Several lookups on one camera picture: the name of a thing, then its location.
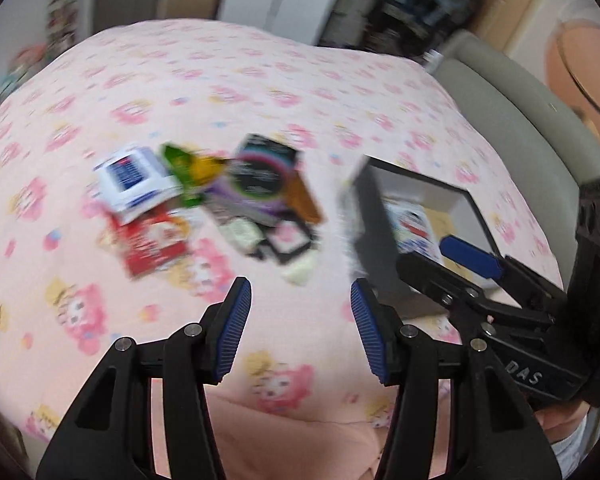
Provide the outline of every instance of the gray sofa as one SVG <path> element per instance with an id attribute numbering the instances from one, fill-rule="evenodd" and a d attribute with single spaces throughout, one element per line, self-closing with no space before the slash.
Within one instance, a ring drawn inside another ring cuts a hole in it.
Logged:
<path id="1" fill-rule="evenodd" d="M 500 155 L 566 287 L 576 253 L 578 186 L 600 177 L 600 143 L 546 86 L 470 32 L 456 33 L 441 52 L 433 76 Z"/>

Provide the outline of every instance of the pink blanket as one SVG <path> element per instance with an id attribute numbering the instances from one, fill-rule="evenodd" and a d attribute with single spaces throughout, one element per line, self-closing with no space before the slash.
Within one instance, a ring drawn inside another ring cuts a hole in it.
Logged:
<path id="1" fill-rule="evenodd" d="M 304 152 L 327 219 L 308 284 L 240 256 L 202 212 L 188 258 L 129 280 L 103 236 L 96 161 L 128 142 L 228 155 L 250 132 Z M 243 275 L 251 315 L 213 395 L 333 428 L 386 427 L 395 392 L 368 368 L 337 221 L 338 191 L 365 154 L 469 189 L 502 253 L 560 283 L 498 155 L 414 62 L 195 20 L 114 28 L 72 48 L 0 108 L 0 410 L 48 440 L 112 341 L 165 338 Z M 456 337 L 445 319 L 424 326 Z M 320 478 L 353 479 L 359 469 L 332 473 Z"/>

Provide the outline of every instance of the green package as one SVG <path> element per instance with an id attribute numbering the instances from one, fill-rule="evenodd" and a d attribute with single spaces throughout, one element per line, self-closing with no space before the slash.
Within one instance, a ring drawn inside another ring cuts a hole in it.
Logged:
<path id="1" fill-rule="evenodd" d="M 182 203 L 185 207 L 195 207 L 203 202 L 202 188 L 191 176 L 189 168 L 196 155 L 172 144 L 162 145 L 162 156 L 173 175 L 182 184 Z"/>

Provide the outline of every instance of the person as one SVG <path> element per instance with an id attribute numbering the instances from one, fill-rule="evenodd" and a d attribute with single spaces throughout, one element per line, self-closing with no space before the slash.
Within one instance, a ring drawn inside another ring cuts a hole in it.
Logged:
<path id="1" fill-rule="evenodd" d="M 600 438 L 600 408 L 568 400 L 535 413 L 552 444 L 562 477 L 573 473 Z"/>

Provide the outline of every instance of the white package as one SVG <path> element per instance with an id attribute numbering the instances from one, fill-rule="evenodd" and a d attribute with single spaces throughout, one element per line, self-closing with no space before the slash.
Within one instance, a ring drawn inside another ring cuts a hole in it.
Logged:
<path id="1" fill-rule="evenodd" d="M 182 193 L 178 180 L 145 146 L 125 146 L 93 171 L 102 199 L 121 225 Z"/>

